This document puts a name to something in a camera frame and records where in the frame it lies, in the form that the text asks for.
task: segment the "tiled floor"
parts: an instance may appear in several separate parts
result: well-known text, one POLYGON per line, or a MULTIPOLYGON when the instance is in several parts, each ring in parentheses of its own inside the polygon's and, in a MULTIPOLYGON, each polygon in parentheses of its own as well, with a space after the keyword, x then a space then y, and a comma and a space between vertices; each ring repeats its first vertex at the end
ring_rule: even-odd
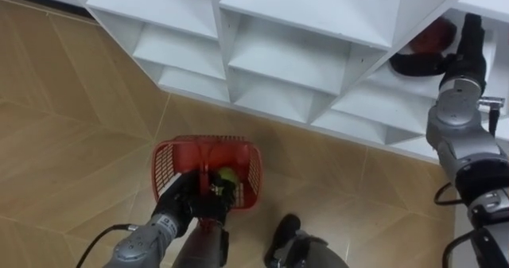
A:
POLYGON ((287 212, 353 268, 440 266, 453 212, 433 206, 446 182, 435 165, 167 96, 93 23, 0 2, 0 36, 2 267, 71 267, 105 227, 147 221, 149 155, 180 134, 243 135, 262 151, 258 206, 228 217, 228 267, 262 267, 287 212))

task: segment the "wire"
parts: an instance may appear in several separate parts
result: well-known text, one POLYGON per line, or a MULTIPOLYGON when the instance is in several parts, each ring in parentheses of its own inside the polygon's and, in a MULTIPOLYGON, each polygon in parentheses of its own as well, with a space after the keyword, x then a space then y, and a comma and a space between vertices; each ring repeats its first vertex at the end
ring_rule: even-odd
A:
POLYGON ((449 183, 445 184, 443 187, 441 187, 440 189, 438 189, 437 193, 435 193, 435 197, 433 198, 433 202, 436 205, 440 205, 440 206, 463 204, 463 200, 440 200, 442 194, 444 194, 444 192, 447 189, 451 188, 452 186, 453 185, 449 182, 449 183))
POLYGON ((490 134, 495 137, 496 126, 499 122, 500 118, 500 110, 490 108, 489 116, 488 116, 488 129, 490 134))
POLYGON ((444 254, 442 255, 442 268, 449 268, 449 260, 451 259, 451 254, 458 245, 470 239, 474 231, 470 231, 469 233, 463 234, 462 236, 454 239, 451 243, 447 245, 444 249, 444 254))
POLYGON ((106 228, 103 232, 99 233, 99 235, 97 235, 95 237, 94 240, 92 240, 92 242, 88 245, 87 249, 85 250, 85 252, 83 253, 83 255, 81 255, 81 258, 80 260, 78 261, 78 264, 76 264, 76 268, 80 268, 83 263, 85 262, 85 259, 87 259, 87 256, 88 254, 90 253, 90 251, 92 250, 92 248, 94 248, 94 246, 96 245, 96 243, 101 240, 101 238, 103 236, 105 236, 106 234, 112 232, 112 231, 117 231, 117 230, 125 230, 125 231, 129 231, 129 227, 131 226, 132 224, 115 224, 115 225, 112 225, 108 228, 106 228))

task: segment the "white shelf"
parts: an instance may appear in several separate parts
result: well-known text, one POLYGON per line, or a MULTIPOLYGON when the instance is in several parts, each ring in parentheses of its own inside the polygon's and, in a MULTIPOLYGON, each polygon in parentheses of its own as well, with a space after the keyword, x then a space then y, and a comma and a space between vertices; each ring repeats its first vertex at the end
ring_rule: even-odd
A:
POLYGON ((460 0, 456 8, 509 22, 509 0, 460 0))
MULTIPOLYGON (((495 62, 490 71, 484 95, 509 99, 509 62, 507 62, 509 44, 507 43, 507 37, 500 38, 500 40, 501 42, 497 48, 495 62)), ((508 115, 509 103, 507 101, 508 100, 506 100, 505 106, 500 110, 501 115, 508 115)))
POLYGON ((432 105, 432 99, 366 82, 352 88, 332 109, 424 134, 432 105))
POLYGON ((235 105, 296 122, 308 122, 330 95, 249 72, 232 69, 231 98, 235 105))
POLYGON ((381 145, 394 144, 418 137, 418 134, 415 133, 334 110, 326 111, 311 125, 325 129, 328 134, 339 137, 352 136, 381 145))
MULTIPOLYGON (((444 52, 444 55, 455 52, 461 38, 461 28, 463 26, 464 14, 458 11, 449 11, 447 15, 452 22, 457 25, 457 35, 454 43, 444 52)), ((484 38, 483 54, 487 63, 486 80, 491 78, 491 71, 495 62, 495 52, 497 48, 496 34, 487 31, 484 38)), ((410 94, 436 99, 438 97, 438 87, 443 75, 430 77, 410 77, 403 76, 395 72, 390 64, 386 62, 375 73, 369 76, 369 80, 379 86, 388 87, 398 91, 405 91, 410 94)))
MULTIPOLYGON (((165 91, 428 159, 422 136, 441 77, 397 76, 384 62, 451 7, 504 21, 509 9, 507 0, 79 1, 165 91)), ((485 95, 506 97, 507 41, 491 39, 507 25, 501 33, 487 35, 485 95)), ((499 136, 509 139, 506 119, 499 136)))
POLYGON ((399 0, 220 0, 220 5, 243 14, 388 49, 399 0))
POLYGON ((157 25, 145 26, 133 56, 221 80, 225 79, 223 60, 217 41, 157 25))
POLYGON ((171 91, 176 88, 222 102, 230 102, 226 82, 179 68, 166 67, 158 85, 165 90, 171 91))
POLYGON ((211 0, 87 0, 99 10, 217 39, 211 0))
POLYGON ((229 65, 339 95, 349 51, 346 41, 244 16, 229 65))

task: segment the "tennis ball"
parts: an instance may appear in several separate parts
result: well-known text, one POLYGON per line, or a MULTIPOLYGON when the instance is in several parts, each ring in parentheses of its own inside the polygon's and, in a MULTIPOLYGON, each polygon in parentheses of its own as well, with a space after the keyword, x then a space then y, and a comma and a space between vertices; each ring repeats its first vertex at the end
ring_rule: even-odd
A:
POLYGON ((223 167, 217 172, 223 180, 231 181, 236 185, 239 185, 239 178, 235 171, 228 167, 223 167))

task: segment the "red basket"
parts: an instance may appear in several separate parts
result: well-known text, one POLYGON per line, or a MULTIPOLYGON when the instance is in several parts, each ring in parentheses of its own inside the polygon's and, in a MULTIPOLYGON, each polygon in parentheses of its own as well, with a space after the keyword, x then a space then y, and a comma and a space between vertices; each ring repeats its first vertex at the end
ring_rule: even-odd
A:
POLYGON ((175 173, 194 169, 202 172, 200 188, 207 192, 210 188, 208 172, 223 167, 232 168, 239 178, 233 209, 252 208, 262 183, 262 160, 252 143, 236 136, 179 136, 161 142, 153 152, 153 195, 159 200, 163 188, 175 173))

